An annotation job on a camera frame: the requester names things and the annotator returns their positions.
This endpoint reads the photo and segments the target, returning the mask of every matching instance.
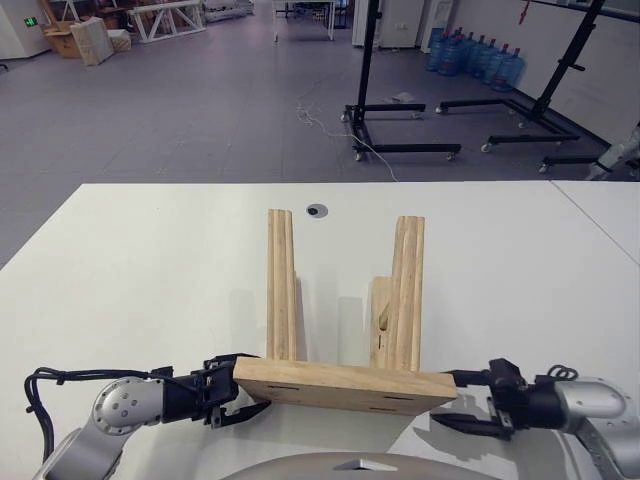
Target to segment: blue water bottle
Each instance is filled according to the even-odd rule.
[[[496,49],[494,48],[494,44],[496,43],[496,39],[492,38],[491,42],[489,42],[489,46],[480,52],[478,56],[478,60],[476,61],[475,69],[473,70],[473,76],[475,78],[483,78],[484,72],[487,69],[487,65],[489,65],[489,60],[496,53]]]
[[[469,36],[466,39],[462,40],[462,55],[460,56],[460,68],[458,69],[460,72],[463,72],[467,66],[467,61],[469,60],[469,53],[471,53],[471,48],[476,44],[473,40],[473,32],[469,32]]]
[[[437,42],[431,46],[431,53],[429,54],[429,59],[427,60],[427,70],[430,72],[438,71],[438,67],[440,67],[440,60],[442,59],[442,50],[447,44],[447,40],[449,39],[449,32],[444,32],[442,37]]]
[[[438,73],[447,77],[452,77],[458,73],[460,68],[460,57],[462,55],[462,35],[458,35],[445,45],[442,50],[442,59],[438,67]]]
[[[474,43],[469,49],[469,55],[467,56],[467,63],[464,66],[464,71],[466,73],[473,74],[473,71],[476,66],[476,62],[478,61],[478,55],[480,52],[487,48],[487,45],[484,43],[484,35],[480,35],[480,40],[477,43]]]
[[[513,55],[502,62],[498,73],[495,74],[491,81],[492,89],[497,92],[508,92],[515,87],[522,70],[524,70],[524,60],[519,55],[520,49],[516,48]]]
[[[500,65],[502,65],[502,62],[504,62],[509,57],[509,52],[507,52],[508,49],[509,44],[505,43],[502,46],[502,51],[494,54],[493,57],[489,59],[487,68],[484,71],[484,76],[482,77],[482,83],[486,85],[491,84],[491,80],[493,79],[493,76],[498,73]]]

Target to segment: cardboard box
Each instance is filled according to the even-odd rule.
[[[52,49],[58,52],[62,58],[82,58],[71,32],[50,30],[44,36],[52,45]]]
[[[101,18],[92,17],[86,22],[71,25],[71,33],[85,65],[100,65],[113,55],[113,45]]]
[[[131,35],[126,30],[107,30],[111,45],[115,52],[127,52],[131,50]]]

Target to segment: gray floor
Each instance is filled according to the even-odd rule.
[[[328,137],[296,113],[301,101],[329,131],[345,132],[338,117],[355,102],[362,58],[351,31],[330,42],[318,25],[279,22],[274,44],[270,3],[258,0],[253,17],[134,45],[99,67],[52,53],[12,62],[0,73],[0,267],[82,183],[390,181],[381,162],[354,162],[349,139]],[[381,143],[464,148],[451,163],[443,154],[388,155],[401,181],[584,177],[582,167],[537,173],[555,146],[480,153],[489,134],[517,133],[517,118],[500,108],[436,116],[441,100],[492,92],[467,77],[428,73],[424,61],[417,50],[376,53],[369,101],[407,91],[428,112],[423,120],[380,115],[372,133]],[[560,151],[601,150],[583,140]]]

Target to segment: wooden post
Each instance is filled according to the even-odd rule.
[[[369,365],[387,367],[391,277],[374,277],[371,287],[371,358]]]
[[[267,358],[297,356],[293,222],[288,210],[269,210],[267,260]]]
[[[423,217],[398,218],[391,278],[374,279],[371,366],[420,370],[424,223]]]

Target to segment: white table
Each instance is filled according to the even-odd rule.
[[[311,203],[329,215],[309,217]],[[533,380],[564,363],[640,400],[638,265],[551,183],[84,185],[0,271],[3,478],[37,470],[41,435],[22,392],[37,366],[183,374],[217,354],[265,353],[268,208],[293,211],[309,360],[367,363],[370,280],[391,272],[396,217],[424,215],[423,370],[504,356]],[[43,386],[58,440],[84,424],[99,388]],[[486,408],[485,390],[468,393],[463,403]],[[222,430],[144,428],[114,478],[212,480],[329,450],[390,450],[509,480],[598,478],[577,442],[549,431],[508,444],[428,415],[407,428],[296,406]]]
[[[329,4],[329,24],[327,27],[327,33],[329,39],[333,40],[333,31],[336,22],[336,0],[271,0],[273,11],[273,41],[278,41],[278,13],[287,10],[287,5],[293,3],[328,3]]]

